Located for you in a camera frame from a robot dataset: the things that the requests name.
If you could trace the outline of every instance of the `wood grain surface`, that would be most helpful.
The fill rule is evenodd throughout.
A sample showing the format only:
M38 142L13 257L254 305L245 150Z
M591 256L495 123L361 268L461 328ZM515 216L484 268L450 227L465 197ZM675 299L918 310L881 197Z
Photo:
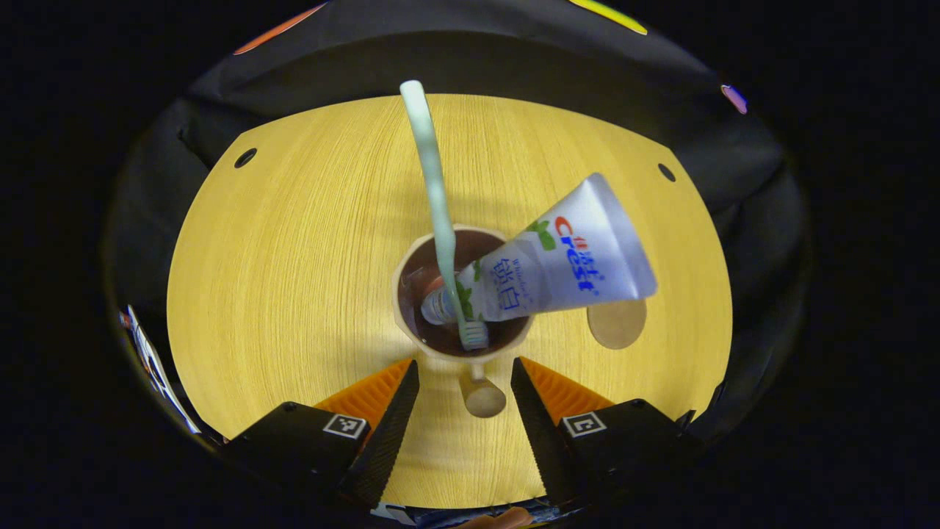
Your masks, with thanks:
M392 273L431 231L403 104L336 104L242 134L183 224L167 318L201 418L231 438L283 401L313 405L417 355L421 389L383 501L459 508L544 493L509 388L514 356L614 402L642 397L672 418L704 411L728 364L729 280L711 218L673 153L545 105L445 94L429 103L455 222L512 236L590 173L606 176L659 281L639 338L608 349L585 310L540 314L522 345L487 365L506 409L471 416L462 367L417 355L392 313ZM255 157L234 168L250 148Z

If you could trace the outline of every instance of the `cup rim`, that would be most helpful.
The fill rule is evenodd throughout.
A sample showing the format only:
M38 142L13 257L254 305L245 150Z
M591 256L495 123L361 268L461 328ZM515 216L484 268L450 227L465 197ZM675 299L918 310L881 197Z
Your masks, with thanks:
M488 235L492 235L493 237L496 237L497 239L503 242L506 242L508 240L507 237L502 232L498 232L496 230L488 230L486 228L480 228L478 226L470 226L467 224L454 224L454 231L482 232ZM433 237L434 237L434 232L430 232L425 235L421 235L420 237L415 239L415 241L408 248L408 250L405 251L404 256L401 258L401 262L395 268L395 272L392 274L392 305L395 307L395 324L399 326L399 329L401 329L402 332L404 332L405 335L408 336L408 338L411 339L411 341L415 345L417 345L422 351L424 351L425 354L427 354L428 356L432 358L440 359L440 360L455 361L459 363L471 363L471 364L472 363L486 363L496 358L497 356L505 353L506 351L512 349L513 347L516 347L519 344L521 344L522 341L525 339L526 334L528 334L529 328L532 327L532 321L534 319L532 317L532 314L525 317L526 322L522 330L520 330L519 334L515 338L513 338L511 341L509 341L508 344L504 345L501 349L496 350L490 354L477 356L477 357L455 357L453 355L442 353L441 351L432 349L427 344L421 342L421 339L418 338L417 335L412 332L411 328L408 327L408 324L405 323L404 317L401 315L401 305L399 304L399 279L401 276L401 271L404 270L404 267L408 263L408 260L411 259L412 254L414 254L418 248L420 248L422 245L424 245Z

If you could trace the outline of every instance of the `toothpaste tube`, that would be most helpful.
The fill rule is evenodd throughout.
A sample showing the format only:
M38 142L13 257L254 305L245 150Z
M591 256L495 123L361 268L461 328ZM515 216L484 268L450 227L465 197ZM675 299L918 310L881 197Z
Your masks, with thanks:
M587 177L523 232L457 275L469 320L503 321L656 292L646 252L610 185ZM457 320L444 287L428 294L428 322Z

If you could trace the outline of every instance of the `light green toothbrush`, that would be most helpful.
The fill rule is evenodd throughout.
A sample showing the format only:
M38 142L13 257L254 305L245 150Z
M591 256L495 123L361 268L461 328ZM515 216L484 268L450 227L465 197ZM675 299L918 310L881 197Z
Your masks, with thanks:
M454 250L457 247L457 237L454 235L450 212L447 210L441 153L437 148L437 135L434 133L434 122L431 121L428 99L419 81L405 81L401 83L399 90L401 97L404 98L408 120L412 124L412 133L415 134L417 154L421 160L421 170L424 172L424 184L428 189L428 200L431 202L437 267L441 270L447 294L453 304L454 313L457 314L461 344L466 350L482 349L490 344L486 323L467 321L460 298L457 296L457 281L454 279Z

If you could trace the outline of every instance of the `brown cup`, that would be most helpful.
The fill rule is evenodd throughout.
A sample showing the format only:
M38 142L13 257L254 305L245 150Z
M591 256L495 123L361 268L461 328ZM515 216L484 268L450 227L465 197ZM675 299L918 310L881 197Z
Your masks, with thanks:
M500 232L461 224L454 225L454 233L457 237L456 271L463 270L506 242L506 236ZM435 326L421 315L421 302L442 283L434 234L429 233L416 239L408 248L392 277L395 322L430 357L466 364L467 369L460 376L463 403L477 417L492 417L506 406L506 395L485 377L483 366L499 353L522 342L532 325L532 316L487 322L490 346L466 351L461 345L456 324Z

